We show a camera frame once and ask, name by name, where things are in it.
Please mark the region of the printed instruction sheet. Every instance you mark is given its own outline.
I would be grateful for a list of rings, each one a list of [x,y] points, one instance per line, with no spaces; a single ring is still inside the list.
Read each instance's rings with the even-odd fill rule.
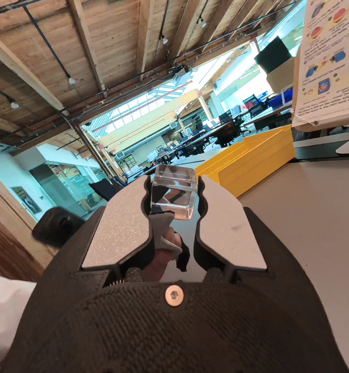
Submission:
[[[307,1],[292,127],[349,125],[349,0]]]

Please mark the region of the wooden beam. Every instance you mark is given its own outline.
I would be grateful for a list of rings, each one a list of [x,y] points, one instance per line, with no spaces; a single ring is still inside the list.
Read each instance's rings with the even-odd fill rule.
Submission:
[[[37,282],[57,253],[32,236],[36,222],[0,181],[0,276]]]

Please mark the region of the black panel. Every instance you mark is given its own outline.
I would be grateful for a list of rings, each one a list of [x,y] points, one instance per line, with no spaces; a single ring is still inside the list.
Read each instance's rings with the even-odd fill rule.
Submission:
[[[266,74],[269,74],[290,58],[292,58],[291,53],[282,40],[277,36],[265,47],[265,49],[260,51],[254,57],[254,60]]]

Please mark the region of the blue plastic bin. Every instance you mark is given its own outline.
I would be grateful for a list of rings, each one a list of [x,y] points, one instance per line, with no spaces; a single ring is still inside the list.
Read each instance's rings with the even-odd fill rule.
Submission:
[[[291,102],[293,99],[293,87],[290,89],[285,89],[275,95],[273,98],[268,100],[268,106],[272,109],[279,108],[289,102]]]

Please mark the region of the person's left hand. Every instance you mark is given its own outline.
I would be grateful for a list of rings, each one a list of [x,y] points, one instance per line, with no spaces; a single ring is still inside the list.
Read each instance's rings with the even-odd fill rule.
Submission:
[[[163,238],[173,245],[181,248],[181,236],[170,226]],[[172,260],[172,252],[167,249],[155,251],[152,262],[143,270],[143,278],[146,282],[159,282],[163,277],[168,263]]]

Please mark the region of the black office chair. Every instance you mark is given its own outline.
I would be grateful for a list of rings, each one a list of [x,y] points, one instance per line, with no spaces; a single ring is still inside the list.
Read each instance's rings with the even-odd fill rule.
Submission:
[[[251,119],[268,109],[268,103],[260,101],[254,94],[244,99],[243,103],[246,106]]]
[[[110,201],[123,187],[117,184],[115,181],[109,181],[102,179],[98,182],[89,183],[89,186],[97,193],[101,198],[107,202]]]
[[[221,148],[225,148],[229,146],[230,143],[240,135],[240,128],[234,123],[234,121],[229,121],[225,123],[219,131],[216,132],[217,140],[214,144],[220,145]]]

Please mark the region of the yellow plastic bin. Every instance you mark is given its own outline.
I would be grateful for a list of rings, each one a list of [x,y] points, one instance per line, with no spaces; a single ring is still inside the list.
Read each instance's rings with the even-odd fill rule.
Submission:
[[[235,197],[295,158],[291,125],[245,137],[195,168]]]

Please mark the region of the clear plastic piece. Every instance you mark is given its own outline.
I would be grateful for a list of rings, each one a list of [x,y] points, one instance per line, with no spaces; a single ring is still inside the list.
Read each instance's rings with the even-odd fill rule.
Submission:
[[[194,169],[163,165],[156,167],[151,188],[151,214],[174,213],[175,220],[191,219],[198,184]]]

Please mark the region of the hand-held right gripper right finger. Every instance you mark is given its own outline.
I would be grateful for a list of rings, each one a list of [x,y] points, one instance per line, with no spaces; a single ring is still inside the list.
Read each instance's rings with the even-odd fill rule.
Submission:
[[[265,272],[261,249],[240,201],[208,176],[198,179],[195,245],[226,268]]]

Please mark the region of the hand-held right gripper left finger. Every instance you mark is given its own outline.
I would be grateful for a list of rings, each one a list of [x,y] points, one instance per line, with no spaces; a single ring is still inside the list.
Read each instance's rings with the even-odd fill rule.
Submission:
[[[148,217],[151,179],[143,175],[116,193],[106,204],[82,263],[84,270],[125,272],[145,268],[155,256],[153,228]]]

